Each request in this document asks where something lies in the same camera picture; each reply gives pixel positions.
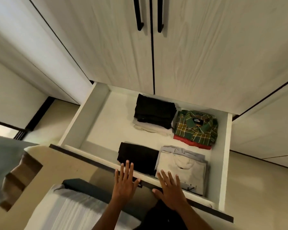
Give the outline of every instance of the shirt collar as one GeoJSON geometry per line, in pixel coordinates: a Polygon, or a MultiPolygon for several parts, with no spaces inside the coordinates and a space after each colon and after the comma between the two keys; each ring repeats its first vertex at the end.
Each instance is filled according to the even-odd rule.
{"type": "Polygon", "coordinates": [[[188,111],[186,113],[186,115],[184,116],[184,119],[187,123],[188,129],[192,129],[192,128],[199,129],[202,133],[205,133],[206,131],[208,131],[212,127],[214,116],[208,115],[207,113],[202,113],[199,111],[188,111]],[[193,119],[192,119],[194,116],[196,116],[197,113],[203,114],[201,117],[204,117],[205,115],[207,115],[208,118],[205,118],[205,119],[209,119],[209,121],[204,123],[203,126],[201,126],[201,127],[197,127],[196,124],[193,122],[193,119]]]}

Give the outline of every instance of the clothing label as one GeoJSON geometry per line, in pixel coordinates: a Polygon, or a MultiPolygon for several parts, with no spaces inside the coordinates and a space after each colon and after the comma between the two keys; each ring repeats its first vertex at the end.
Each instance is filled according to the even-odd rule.
{"type": "Polygon", "coordinates": [[[204,121],[202,119],[193,118],[192,120],[197,127],[201,127],[204,124],[204,121]]]}

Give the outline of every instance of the open drawer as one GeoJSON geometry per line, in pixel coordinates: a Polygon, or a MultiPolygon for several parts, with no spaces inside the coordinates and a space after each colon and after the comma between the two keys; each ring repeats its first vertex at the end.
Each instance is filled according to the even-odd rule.
{"type": "MultiPolygon", "coordinates": [[[[219,127],[215,145],[211,150],[199,149],[170,136],[135,129],[132,120],[138,94],[136,91],[95,82],[61,138],[59,147],[53,147],[80,159],[87,158],[88,162],[95,162],[97,166],[110,171],[120,168],[117,157],[121,142],[139,144],[156,150],[160,150],[164,145],[174,145],[204,154],[210,163],[207,197],[186,190],[183,192],[197,208],[200,206],[201,209],[224,211],[232,114],[144,94],[174,102],[177,109],[198,110],[216,116],[219,127]]],[[[142,184],[150,188],[161,187],[158,179],[149,175],[135,171],[134,177],[141,178],[142,184]]]]}

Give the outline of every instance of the green plaid shirt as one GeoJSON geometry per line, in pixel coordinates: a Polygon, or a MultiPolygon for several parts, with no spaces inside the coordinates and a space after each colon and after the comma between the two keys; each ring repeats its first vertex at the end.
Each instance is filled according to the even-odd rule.
{"type": "Polygon", "coordinates": [[[218,121],[213,115],[199,111],[178,111],[175,135],[211,146],[218,137],[218,121]]]}

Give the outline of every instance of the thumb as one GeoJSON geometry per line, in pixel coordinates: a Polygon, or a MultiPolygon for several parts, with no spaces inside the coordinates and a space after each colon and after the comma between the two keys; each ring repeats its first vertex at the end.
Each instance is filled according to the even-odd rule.
{"type": "Polygon", "coordinates": [[[160,190],[153,189],[153,192],[154,192],[157,199],[161,199],[162,201],[164,200],[163,193],[160,190]]]}

